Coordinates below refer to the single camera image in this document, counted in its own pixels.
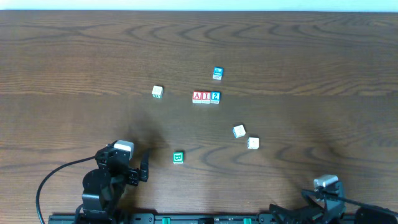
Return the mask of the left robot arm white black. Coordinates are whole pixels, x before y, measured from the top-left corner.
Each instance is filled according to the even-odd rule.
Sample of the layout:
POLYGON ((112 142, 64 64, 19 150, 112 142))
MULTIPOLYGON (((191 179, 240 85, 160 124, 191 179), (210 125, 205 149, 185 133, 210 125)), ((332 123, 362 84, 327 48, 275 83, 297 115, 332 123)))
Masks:
POLYGON ((118 208, 127 185, 137 186, 149 178, 150 150, 144 153, 140 167, 132 168, 134 144, 118 140, 100 149, 94 156, 98 165, 82 181, 83 203, 76 209, 74 223, 133 223, 128 212, 118 208))

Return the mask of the blue number 2 block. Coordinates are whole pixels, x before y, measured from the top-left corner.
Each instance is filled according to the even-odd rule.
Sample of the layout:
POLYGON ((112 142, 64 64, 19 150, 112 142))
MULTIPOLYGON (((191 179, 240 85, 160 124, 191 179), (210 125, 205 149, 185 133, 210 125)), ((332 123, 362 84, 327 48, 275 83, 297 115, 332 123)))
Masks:
POLYGON ((211 92, 211 104, 219 104, 221 100, 221 93, 219 91, 212 91, 211 92))

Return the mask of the red letter A block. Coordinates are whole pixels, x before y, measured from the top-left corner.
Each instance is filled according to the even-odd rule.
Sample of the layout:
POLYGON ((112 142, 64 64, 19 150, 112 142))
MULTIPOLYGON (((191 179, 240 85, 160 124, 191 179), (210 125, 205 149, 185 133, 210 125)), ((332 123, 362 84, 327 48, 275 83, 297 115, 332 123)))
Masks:
POLYGON ((192 103, 201 104, 202 93, 202 91, 194 91, 192 95, 192 103))

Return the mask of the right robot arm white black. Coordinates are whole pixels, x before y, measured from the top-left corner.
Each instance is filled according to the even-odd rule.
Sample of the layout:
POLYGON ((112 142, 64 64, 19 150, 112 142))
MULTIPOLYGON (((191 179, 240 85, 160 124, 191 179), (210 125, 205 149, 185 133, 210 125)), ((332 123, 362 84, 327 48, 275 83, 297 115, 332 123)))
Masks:
POLYGON ((307 206, 296 210, 269 205, 273 219, 293 224, 397 223, 397 212, 345 198, 340 181, 302 190, 302 197, 307 206))

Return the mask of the red letter I block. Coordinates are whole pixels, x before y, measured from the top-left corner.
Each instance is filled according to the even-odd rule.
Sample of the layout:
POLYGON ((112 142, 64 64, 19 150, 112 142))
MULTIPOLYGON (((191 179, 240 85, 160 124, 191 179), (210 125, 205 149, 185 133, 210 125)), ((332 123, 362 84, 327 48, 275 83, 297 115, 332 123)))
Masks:
POLYGON ((201 93, 201 103, 202 104, 210 104, 211 103, 211 92, 203 91, 201 93))

